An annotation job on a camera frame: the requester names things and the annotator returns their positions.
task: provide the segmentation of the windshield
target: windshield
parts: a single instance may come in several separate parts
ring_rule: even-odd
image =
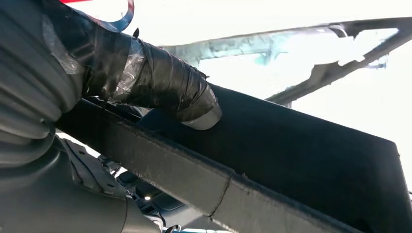
[[[209,76],[210,83],[266,99],[307,80],[315,65],[361,61],[397,29],[338,37],[329,28],[262,33],[165,47]],[[366,68],[383,66],[379,59]]]

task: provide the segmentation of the taped hose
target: taped hose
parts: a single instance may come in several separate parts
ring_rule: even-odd
[[[216,97],[206,75],[196,68],[161,48],[107,30],[56,1],[44,7],[69,55],[88,68],[83,96],[160,108],[198,130],[219,121]]]

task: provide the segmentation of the black plastic panel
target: black plastic panel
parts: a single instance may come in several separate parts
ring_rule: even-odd
[[[139,125],[362,231],[412,232],[393,142],[212,87],[223,111],[195,131],[151,111]]]

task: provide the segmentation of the clear tape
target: clear tape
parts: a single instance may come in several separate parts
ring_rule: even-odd
[[[83,67],[69,55],[65,46],[54,31],[52,22],[47,17],[43,17],[43,37],[51,54],[56,58],[67,74],[83,73]]]
[[[131,40],[126,65],[112,97],[114,101],[121,101],[130,94],[131,86],[136,82],[143,67],[143,47],[137,40],[133,38]]]

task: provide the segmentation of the red sticker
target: red sticker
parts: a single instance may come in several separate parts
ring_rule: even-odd
[[[62,3],[80,2],[80,1],[91,1],[91,0],[60,0]]]

